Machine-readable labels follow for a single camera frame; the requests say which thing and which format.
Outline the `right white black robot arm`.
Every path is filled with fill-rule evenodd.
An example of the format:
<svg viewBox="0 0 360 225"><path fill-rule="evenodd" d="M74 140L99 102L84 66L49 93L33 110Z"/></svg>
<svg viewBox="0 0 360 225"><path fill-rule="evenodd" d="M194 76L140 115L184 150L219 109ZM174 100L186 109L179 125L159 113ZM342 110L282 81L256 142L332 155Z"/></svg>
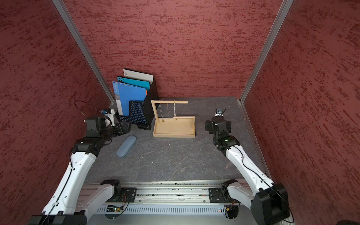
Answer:
<svg viewBox="0 0 360 225"><path fill-rule="evenodd" d="M225 196L250 209L259 225L274 225L290 218L287 189L267 177L249 158L240 142L230 134L231 122L215 116L205 122L205 130L213 135L213 144L236 166L249 185L246 189L237 181L228 180L222 184Z"/></svg>

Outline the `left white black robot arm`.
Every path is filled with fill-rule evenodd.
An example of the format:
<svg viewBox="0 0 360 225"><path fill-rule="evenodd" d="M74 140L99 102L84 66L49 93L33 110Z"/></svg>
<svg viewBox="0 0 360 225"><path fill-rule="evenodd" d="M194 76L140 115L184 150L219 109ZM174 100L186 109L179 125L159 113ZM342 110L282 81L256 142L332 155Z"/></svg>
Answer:
<svg viewBox="0 0 360 225"><path fill-rule="evenodd" d="M81 204L77 203L85 178L100 150L114 137L129 133L131 128L130 122L115 123L108 114L89 117L85 123L86 135L78 139L70 150L69 164L55 193L41 214L30 218L30 225L86 225L107 200L126 198L118 180L105 180L94 194Z"/></svg>

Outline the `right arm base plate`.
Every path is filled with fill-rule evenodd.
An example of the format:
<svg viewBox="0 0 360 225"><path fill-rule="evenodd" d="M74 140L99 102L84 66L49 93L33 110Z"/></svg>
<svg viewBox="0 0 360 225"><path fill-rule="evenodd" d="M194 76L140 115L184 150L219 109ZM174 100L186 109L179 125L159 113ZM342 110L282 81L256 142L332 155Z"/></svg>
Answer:
<svg viewBox="0 0 360 225"><path fill-rule="evenodd" d="M210 203L225 203L222 188L211 187L209 190L209 200Z"/></svg>

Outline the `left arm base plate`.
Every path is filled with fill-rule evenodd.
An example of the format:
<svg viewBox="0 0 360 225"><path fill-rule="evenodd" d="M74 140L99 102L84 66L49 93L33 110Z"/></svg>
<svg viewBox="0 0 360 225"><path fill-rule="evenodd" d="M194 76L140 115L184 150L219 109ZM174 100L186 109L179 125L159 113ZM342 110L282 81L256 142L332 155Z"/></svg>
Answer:
<svg viewBox="0 0 360 225"><path fill-rule="evenodd" d="M137 188L122 187L115 189L113 196L107 200L107 203L133 203L137 195Z"/></svg>

